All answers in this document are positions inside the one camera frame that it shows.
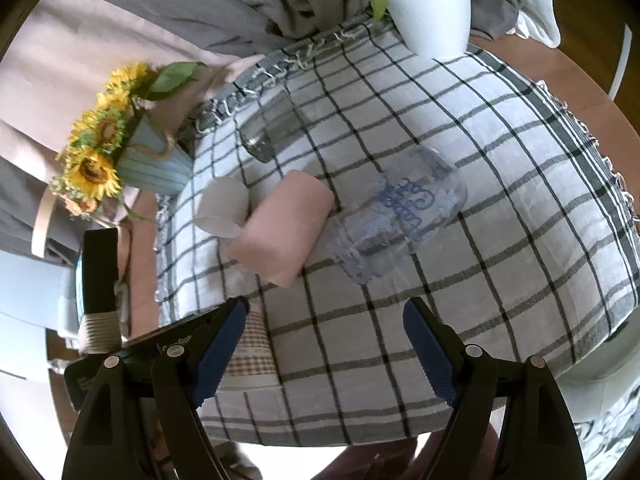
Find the white plant pot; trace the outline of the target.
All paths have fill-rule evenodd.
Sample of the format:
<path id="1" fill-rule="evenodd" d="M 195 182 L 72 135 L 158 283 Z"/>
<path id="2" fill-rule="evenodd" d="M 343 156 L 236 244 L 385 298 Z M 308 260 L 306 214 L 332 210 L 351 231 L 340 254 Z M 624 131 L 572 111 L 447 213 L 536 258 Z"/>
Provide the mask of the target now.
<path id="1" fill-rule="evenodd" d="M 471 0 L 387 0 L 387 9 L 412 53 L 448 61 L 465 52 Z"/>

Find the blue ribbed vase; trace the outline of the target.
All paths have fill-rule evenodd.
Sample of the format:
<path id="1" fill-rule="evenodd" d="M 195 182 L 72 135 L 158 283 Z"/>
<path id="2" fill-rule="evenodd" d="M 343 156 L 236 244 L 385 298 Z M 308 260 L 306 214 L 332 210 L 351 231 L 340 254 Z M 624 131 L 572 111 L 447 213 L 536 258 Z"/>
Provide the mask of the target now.
<path id="1" fill-rule="evenodd" d="M 116 164 L 122 183 L 155 194 L 180 194 L 193 174 L 192 157 L 143 114 Z"/>

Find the checkered grey tablecloth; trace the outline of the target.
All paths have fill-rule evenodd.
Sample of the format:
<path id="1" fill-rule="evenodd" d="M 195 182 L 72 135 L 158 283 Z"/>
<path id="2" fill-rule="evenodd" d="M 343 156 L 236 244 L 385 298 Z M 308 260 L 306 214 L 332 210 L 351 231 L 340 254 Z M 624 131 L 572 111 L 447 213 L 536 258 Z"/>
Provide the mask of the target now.
<path id="1" fill-rule="evenodd" d="M 279 385 L 201 406 L 213 438 L 328 446 L 442 428 L 402 327 L 422 298 L 492 356 L 536 354 L 563 373 L 639 304 L 639 237 L 620 176 L 547 90 L 479 48 L 413 55 L 390 23 L 359 21 L 270 54 L 193 121 L 194 173 L 160 200 L 160 319 L 244 296 L 262 308 Z M 288 288 L 258 278 L 194 226 L 209 182 L 261 203 L 308 172 L 335 210 L 361 202 L 364 253 L 383 273 L 352 282 L 317 246 Z"/>

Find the pink plastic cup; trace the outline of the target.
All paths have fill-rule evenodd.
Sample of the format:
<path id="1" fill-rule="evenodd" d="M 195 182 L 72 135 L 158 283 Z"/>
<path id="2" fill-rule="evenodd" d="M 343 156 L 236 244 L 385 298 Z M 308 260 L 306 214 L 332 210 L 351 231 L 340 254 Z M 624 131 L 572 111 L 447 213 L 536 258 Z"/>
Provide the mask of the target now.
<path id="1" fill-rule="evenodd" d="M 273 188 L 228 249 L 262 280 L 291 286 L 332 209 L 334 194 L 317 178 L 292 170 Z"/>

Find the clear glass with blue print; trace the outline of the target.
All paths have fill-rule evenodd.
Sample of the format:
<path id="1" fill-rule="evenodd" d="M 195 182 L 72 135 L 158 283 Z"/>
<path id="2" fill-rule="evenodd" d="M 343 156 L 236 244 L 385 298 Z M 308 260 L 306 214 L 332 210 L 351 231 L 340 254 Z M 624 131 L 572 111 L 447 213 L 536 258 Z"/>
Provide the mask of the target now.
<path id="1" fill-rule="evenodd" d="M 434 148 L 417 145 L 383 167 L 378 178 L 326 222 L 320 238 L 358 285 L 398 266 L 457 217 L 468 198 L 460 170 Z"/>

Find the patterned paper cup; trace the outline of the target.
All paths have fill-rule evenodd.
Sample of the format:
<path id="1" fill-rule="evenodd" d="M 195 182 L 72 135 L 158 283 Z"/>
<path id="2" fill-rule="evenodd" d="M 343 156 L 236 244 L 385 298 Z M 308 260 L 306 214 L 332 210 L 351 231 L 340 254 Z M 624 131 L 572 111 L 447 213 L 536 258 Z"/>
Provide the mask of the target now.
<path id="1" fill-rule="evenodd" d="M 279 386 L 264 312 L 256 304 L 250 304 L 243 335 L 224 372 L 220 388 L 222 391 L 248 391 Z"/>

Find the smoky square glass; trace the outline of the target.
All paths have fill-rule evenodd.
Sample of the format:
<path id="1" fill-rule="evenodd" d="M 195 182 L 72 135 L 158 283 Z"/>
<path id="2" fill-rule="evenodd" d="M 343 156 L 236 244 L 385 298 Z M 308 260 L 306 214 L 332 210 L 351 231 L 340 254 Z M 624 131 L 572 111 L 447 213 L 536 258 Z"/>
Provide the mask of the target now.
<path id="1" fill-rule="evenodd" d="M 245 151 L 266 164 L 306 133 L 309 124 L 291 93 L 281 90 L 268 100 L 258 99 L 258 109 L 239 128 L 239 135 Z"/>

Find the white chair frame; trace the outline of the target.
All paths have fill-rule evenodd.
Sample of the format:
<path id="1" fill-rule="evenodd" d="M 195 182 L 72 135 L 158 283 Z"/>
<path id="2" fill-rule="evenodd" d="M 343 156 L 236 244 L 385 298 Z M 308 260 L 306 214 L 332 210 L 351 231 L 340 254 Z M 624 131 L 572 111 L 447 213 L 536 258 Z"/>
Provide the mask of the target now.
<path id="1" fill-rule="evenodd" d="M 617 93 L 620 91 L 620 86 L 622 85 L 628 65 L 628 60 L 630 57 L 632 38 L 634 38 L 634 35 L 632 34 L 629 25 L 625 24 L 623 42 L 622 46 L 620 47 L 620 56 L 618 57 L 616 70 L 614 72 L 610 88 L 608 89 L 608 98 L 611 101 L 614 101 L 616 99 Z"/>

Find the beige curtain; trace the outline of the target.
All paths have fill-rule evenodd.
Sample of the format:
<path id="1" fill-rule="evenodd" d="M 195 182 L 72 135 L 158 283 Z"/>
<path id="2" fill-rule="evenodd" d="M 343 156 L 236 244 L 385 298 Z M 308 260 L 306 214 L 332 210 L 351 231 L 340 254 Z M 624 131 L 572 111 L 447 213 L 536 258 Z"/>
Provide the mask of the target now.
<path id="1" fill-rule="evenodd" d="M 40 0 L 1 62 L 2 159 L 48 188 L 62 172 L 56 156 L 74 122 L 96 106 L 114 70 L 180 61 L 205 64 L 198 80 L 149 105 L 152 117 L 175 128 L 179 141 L 190 111 L 253 59 L 204 51 L 104 0 Z"/>

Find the sunflower bouquet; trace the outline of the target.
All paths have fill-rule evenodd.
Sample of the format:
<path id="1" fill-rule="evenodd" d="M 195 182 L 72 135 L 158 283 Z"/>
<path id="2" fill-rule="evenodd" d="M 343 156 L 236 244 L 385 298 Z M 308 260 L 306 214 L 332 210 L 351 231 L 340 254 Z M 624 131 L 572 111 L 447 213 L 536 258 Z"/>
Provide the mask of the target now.
<path id="1" fill-rule="evenodd" d="M 153 118 L 149 105 L 166 101 L 197 81 L 196 72 L 204 66 L 189 61 L 158 67 L 135 62 L 111 73 L 103 91 L 96 95 L 96 106 L 74 122 L 66 145 L 56 156 L 62 172 L 51 179 L 49 188 L 70 214 L 94 218 L 107 198 L 126 204 L 127 185 L 119 179 L 116 164 L 143 114 L 180 145 L 176 129 Z"/>

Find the white paper cup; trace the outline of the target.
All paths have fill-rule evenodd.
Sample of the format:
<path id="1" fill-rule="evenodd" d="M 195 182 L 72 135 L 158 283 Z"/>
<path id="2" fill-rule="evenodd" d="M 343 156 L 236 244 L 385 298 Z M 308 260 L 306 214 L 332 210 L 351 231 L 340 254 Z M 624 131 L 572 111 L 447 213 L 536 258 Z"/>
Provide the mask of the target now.
<path id="1" fill-rule="evenodd" d="M 213 178 L 206 185 L 193 222 L 202 231 L 222 238 L 237 238 L 247 218 L 250 194 L 235 178 Z"/>

